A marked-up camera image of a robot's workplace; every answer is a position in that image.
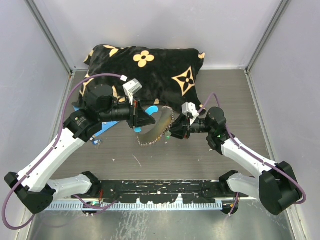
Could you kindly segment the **green tagged key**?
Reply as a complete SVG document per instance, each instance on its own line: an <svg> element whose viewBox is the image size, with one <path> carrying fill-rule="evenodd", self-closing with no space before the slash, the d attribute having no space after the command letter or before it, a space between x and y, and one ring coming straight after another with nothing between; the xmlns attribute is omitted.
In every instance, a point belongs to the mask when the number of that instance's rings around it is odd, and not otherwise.
<svg viewBox="0 0 320 240"><path fill-rule="evenodd" d="M165 133L164 136L165 136L165 138L166 138L167 140L169 140L169 139L171 138L171 135L172 135L172 134L168 131L168 132Z"/></svg>

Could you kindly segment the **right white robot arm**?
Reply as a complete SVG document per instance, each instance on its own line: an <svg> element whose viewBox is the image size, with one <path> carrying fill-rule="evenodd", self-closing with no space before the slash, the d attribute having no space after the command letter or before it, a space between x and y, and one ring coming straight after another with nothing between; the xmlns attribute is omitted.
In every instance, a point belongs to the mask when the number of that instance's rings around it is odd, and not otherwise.
<svg viewBox="0 0 320 240"><path fill-rule="evenodd" d="M223 175L219 191L225 197L231 197L234 193L250 196L259 200L275 216L292 205L303 204L307 199L291 165L285 161L277 163L267 159L241 143L230 133L225 113L219 107L210 108L206 117L200 118L195 105L186 102L170 132L177 139L206 133L206 141L212 150L235 161L251 174L248 177L230 171Z"/></svg>

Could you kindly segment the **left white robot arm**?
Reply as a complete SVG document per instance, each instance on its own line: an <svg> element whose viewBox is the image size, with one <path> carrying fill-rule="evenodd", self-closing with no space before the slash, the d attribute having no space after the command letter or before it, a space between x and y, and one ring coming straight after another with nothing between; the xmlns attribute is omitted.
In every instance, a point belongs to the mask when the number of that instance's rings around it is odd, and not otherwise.
<svg viewBox="0 0 320 240"><path fill-rule="evenodd" d="M5 176L5 182L32 214L44 211L53 201L72 195L88 198L99 195L101 182L89 171L60 180L51 180L51 177L70 155L102 129L103 123L127 121L131 128L155 124L155 119L145 112L140 100L134 96L141 88L135 80L124 84L128 101L119 103L111 86L96 87L88 93L86 106L70 115L63 123L61 134L29 166Z"/></svg>

